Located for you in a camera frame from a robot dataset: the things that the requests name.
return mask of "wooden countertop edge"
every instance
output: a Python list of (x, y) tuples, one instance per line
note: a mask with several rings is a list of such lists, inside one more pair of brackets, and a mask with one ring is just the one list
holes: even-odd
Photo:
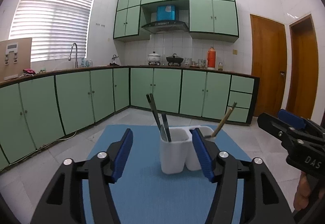
[(9, 86), (12, 84), (21, 83), (24, 81), (29, 81), (37, 78), (60, 75), (60, 74), (68, 74), (68, 73), (76, 73), (76, 72), (85, 72), (85, 71), (92, 71), (92, 70), (104, 70), (104, 69), (115, 69), (115, 68), (161, 68), (161, 69), (178, 69), (178, 70), (191, 70), (191, 71), (201, 71), (201, 72), (212, 72), (212, 73), (222, 73), (222, 74), (231, 74), (237, 75), (242, 77), (249, 77), (249, 78), (258, 78), (256, 76), (247, 75), (247, 74), (240, 74), (235, 72), (226, 72), (226, 71), (218, 71), (218, 70), (208, 70), (208, 69), (200, 69), (200, 68), (191, 68), (191, 67), (178, 67), (178, 66), (158, 66), (158, 65), (121, 65), (121, 66), (94, 66), (94, 67), (83, 67), (83, 68), (76, 68), (76, 69), (67, 69), (67, 70), (58, 70), (46, 73), (36, 74), (34, 76), (24, 76), (18, 77), (15, 79), (10, 79), (0, 83), (0, 88)]

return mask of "silver bolt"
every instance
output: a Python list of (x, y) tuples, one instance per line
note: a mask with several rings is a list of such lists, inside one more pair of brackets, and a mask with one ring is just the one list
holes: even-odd
[(65, 159), (63, 164), (64, 165), (71, 165), (72, 162), (73, 162), (73, 160), (69, 158), (69, 159)]
[(106, 156), (107, 156), (107, 153), (104, 152), (104, 151), (102, 151), (102, 152), (100, 152), (99, 154), (97, 154), (97, 157), (98, 157), (99, 159), (103, 159), (103, 158), (105, 158)]
[(226, 151), (221, 151), (221, 152), (219, 152), (219, 156), (222, 158), (227, 158), (229, 156), (229, 154)]
[(261, 158), (255, 158), (254, 159), (254, 163), (256, 163), (256, 164), (262, 164), (263, 163), (263, 160), (261, 159)]

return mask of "blue tablecloth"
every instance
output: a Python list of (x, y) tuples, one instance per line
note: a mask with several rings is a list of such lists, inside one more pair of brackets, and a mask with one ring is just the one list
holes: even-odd
[[(216, 190), (202, 171), (165, 175), (159, 161), (159, 130), (156, 126), (109, 125), (103, 131), (90, 159), (119, 141), (125, 130), (133, 131), (134, 141), (122, 177), (111, 184), (113, 200), (122, 224), (204, 224)], [(251, 161), (224, 132), (216, 139), (220, 150), (235, 158)], [(83, 203), (87, 224), (93, 224), (88, 181), (83, 181)], [(233, 224), (239, 223), (243, 201), (243, 180), (238, 181)]]

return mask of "window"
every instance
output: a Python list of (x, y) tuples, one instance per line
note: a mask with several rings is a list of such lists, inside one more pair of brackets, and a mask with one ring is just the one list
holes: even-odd
[(86, 57), (93, 2), (20, 0), (9, 39), (32, 37), (31, 62), (68, 58), (74, 42), (78, 45), (78, 57)]

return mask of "thermos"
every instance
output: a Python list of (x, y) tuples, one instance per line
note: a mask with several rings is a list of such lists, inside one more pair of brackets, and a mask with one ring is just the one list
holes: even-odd
[(216, 68), (216, 51), (213, 47), (211, 47), (208, 50), (207, 60), (208, 60), (208, 69), (215, 70), (215, 68)]

